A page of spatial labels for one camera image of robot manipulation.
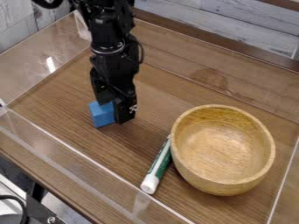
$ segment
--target blue block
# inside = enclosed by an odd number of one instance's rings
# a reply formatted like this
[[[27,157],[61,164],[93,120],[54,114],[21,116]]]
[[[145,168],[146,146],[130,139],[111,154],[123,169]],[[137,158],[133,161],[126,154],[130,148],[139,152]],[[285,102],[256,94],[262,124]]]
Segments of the blue block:
[[[99,103],[94,101],[89,105],[89,108],[97,128],[101,128],[117,122],[114,102],[110,102],[101,106]]]

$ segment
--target wooden table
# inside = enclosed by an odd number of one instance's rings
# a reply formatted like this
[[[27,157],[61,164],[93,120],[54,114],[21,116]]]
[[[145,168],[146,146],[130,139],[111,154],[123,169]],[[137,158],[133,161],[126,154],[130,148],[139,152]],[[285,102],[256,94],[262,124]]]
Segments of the wooden table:
[[[11,102],[0,116],[2,154],[95,223],[296,223],[298,73],[138,20],[146,63],[135,78],[137,119],[95,129],[90,43],[75,27],[70,15],[0,55],[0,97]],[[272,172],[249,193],[216,197],[172,165],[147,197],[138,187],[176,119],[216,103],[245,109],[268,126]]]

